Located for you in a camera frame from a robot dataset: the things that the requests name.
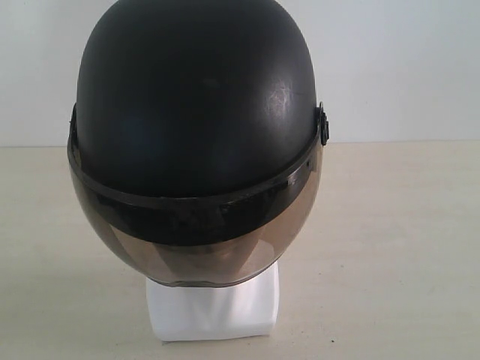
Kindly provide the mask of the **black helmet with visor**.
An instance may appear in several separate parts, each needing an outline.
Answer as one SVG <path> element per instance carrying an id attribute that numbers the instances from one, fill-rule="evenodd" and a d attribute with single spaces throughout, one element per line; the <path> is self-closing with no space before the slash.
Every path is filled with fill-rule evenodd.
<path id="1" fill-rule="evenodd" d="M 82 54 L 67 157 L 119 259 L 168 287 L 229 287 L 298 235 L 328 139 L 276 1 L 117 1 Z"/>

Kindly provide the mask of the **white mannequin head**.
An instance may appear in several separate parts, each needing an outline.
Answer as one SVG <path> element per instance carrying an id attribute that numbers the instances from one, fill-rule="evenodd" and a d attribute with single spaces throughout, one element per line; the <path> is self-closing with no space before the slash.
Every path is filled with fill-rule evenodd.
<path id="1" fill-rule="evenodd" d="M 275 327 L 280 301 L 277 262 L 235 286 L 168 287 L 150 279 L 145 285 L 152 330 L 165 342 L 265 336 Z"/>

